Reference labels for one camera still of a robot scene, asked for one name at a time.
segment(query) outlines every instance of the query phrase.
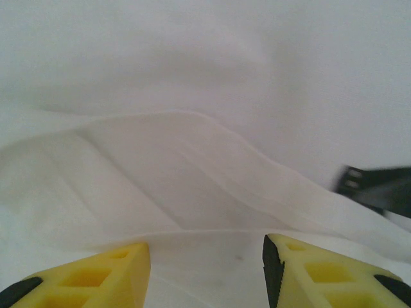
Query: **yellow plastic part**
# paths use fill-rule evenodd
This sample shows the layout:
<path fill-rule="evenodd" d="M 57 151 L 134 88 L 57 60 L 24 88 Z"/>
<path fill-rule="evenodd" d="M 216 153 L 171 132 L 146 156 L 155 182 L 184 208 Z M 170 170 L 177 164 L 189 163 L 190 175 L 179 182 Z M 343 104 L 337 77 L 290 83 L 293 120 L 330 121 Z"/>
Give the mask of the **yellow plastic part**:
<path fill-rule="evenodd" d="M 291 237 L 268 236 L 285 262 L 277 308 L 408 308 L 374 278 L 401 280 L 391 272 Z"/>
<path fill-rule="evenodd" d="M 44 281 L 12 308 L 142 308 L 150 276 L 146 243 L 47 269 Z"/>

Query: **black object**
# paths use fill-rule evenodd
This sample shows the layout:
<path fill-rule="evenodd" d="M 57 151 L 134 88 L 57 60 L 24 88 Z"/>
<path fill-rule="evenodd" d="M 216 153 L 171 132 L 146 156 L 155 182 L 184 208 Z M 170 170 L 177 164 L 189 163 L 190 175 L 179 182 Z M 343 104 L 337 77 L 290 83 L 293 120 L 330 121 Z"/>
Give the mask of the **black object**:
<path fill-rule="evenodd" d="M 281 282 L 283 281 L 285 263 L 281 263 L 277 246 L 267 235 L 264 237 L 263 262 L 268 302 L 270 308 L 276 308 L 280 297 L 280 288 Z"/>
<path fill-rule="evenodd" d="M 411 218 L 411 167 L 346 167 L 334 191 L 380 214 L 388 210 Z"/>
<path fill-rule="evenodd" d="M 10 308 L 43 282 L 40 277 L 31 277 L 12 284 L 0 292 L 0 308 Z"/>
<path fill-rule="evenodd" d="M 375 275 L 374 277 L 392 294 L 411 307 L 411 287 L 408 284 L 384 275 Z"/>

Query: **white surface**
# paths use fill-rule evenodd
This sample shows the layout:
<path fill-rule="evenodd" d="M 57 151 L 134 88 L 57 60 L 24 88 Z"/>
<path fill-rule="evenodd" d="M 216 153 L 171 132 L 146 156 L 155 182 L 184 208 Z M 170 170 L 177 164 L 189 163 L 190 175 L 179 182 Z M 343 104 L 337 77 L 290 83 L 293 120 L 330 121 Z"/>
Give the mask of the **white surface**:
<path fill-rule="evenodd" d="M 299 175 L 410 164 L 409 1 L 3 1 L 0 40 L 1 287 L 146 239 L 148 307 L 267 307 L 277 229 L 411 282 L 407 231 Z"/>

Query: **black rubber pad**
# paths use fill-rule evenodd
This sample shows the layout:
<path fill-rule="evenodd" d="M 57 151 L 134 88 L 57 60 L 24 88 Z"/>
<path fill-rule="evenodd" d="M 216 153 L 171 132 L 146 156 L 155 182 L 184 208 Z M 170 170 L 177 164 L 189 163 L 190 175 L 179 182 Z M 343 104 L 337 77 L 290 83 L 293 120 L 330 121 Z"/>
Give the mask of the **black rubber pad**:
<path fill-rule="evenodd" d="M 0 292 L 0 308 L 10 308 L 42 282 L 43 280 L 40 277 L 31 277 L 12 284 Z"/>
<path fill-rule="evenodd" d="M 281 263 L 277 246 L 267 235 L 264 237 L 263 262 L 268 302 L 270 308 L 276 308 L 280 297 L 281 282 L 283 281 L 284 262 Z"/>
<path fill-rule="evenodd" d="M 374 277 L 392 294 L 411 307 L 411 287 L 408 284 L 384 275 L 375 275 Z"/>

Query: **white fabric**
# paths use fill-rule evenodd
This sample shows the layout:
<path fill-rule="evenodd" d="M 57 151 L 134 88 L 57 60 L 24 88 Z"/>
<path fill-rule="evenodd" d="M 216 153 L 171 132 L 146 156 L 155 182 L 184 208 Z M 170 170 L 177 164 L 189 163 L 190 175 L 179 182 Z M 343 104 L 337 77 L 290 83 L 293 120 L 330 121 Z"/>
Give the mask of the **white fabric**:
<path fill-rule="evenodd" d="M 410 164 L 409 1 L 3 1 L 0 40 L 0 288 L 145 240 L 147 307 L 267 307 L 267 232 L 411 283 L 321 187 Z"/>

